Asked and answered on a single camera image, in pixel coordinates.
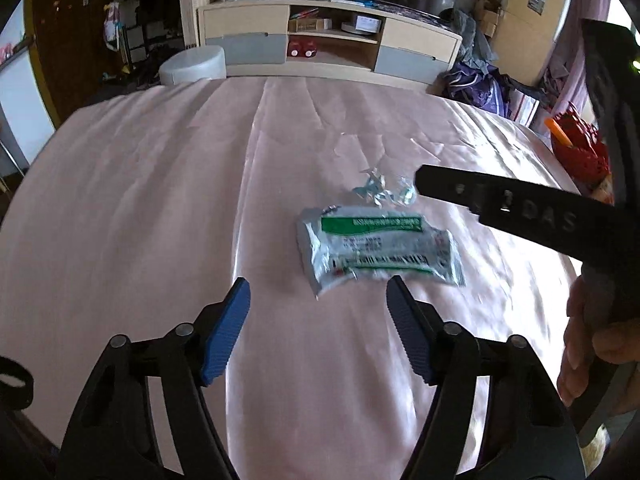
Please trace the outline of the right hand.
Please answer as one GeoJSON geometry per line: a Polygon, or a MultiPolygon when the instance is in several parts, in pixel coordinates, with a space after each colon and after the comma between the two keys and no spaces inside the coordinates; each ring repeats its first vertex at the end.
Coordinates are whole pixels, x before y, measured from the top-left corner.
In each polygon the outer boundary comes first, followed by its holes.
{"type": "Polygon", "coordinates": [[[568,323],[564,333],[564,351],[556,388],[563,403],[571,406],[589,382],[589,365],[594,358],[622,365],[639,365],[639,320],[614,323],[590,332],[584,311],[590,299],[582,276],[570,286],[566,304],[568,323]]]}

